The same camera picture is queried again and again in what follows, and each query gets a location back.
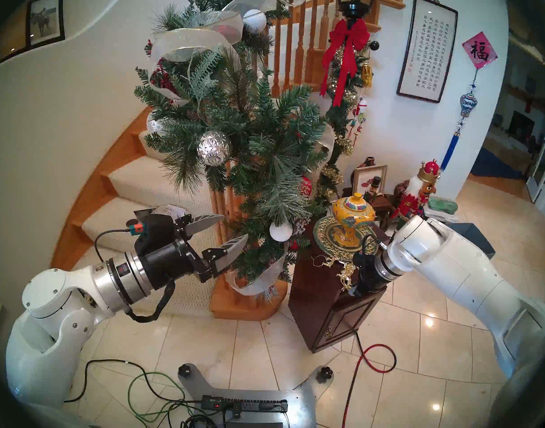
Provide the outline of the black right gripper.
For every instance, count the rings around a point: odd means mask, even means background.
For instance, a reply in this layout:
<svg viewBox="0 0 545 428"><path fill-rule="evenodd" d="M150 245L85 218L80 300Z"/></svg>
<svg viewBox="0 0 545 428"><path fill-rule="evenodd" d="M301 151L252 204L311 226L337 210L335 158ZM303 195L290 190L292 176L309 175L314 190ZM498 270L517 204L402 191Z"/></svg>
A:
<svg viewBox="0 0 545 428"><path fill-rule="evenodd" d="M350 296L363 297L387 287L387 280L381 277L374 261L365 262L358 270L358 281L348 291Z"/></svg>

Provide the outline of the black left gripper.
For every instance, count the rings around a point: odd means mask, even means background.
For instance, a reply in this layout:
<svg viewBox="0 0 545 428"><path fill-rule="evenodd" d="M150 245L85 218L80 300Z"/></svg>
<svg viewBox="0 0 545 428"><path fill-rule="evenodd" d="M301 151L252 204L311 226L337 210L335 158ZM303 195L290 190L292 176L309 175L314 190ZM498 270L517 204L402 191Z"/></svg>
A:
<svg viewBox="0 0 545 428"><path fill-rule="evenodd" d="M184 236L193 236L224 219L220 214L196 217L187 214L176 219L176 227ZM168 244L144 241L141 243L142 268L154 290L189 275L205 283L230 269L243 252L248 238L248 234L231 238L217 248L205 249L202 257L185 241L174 240Z"/></svg>

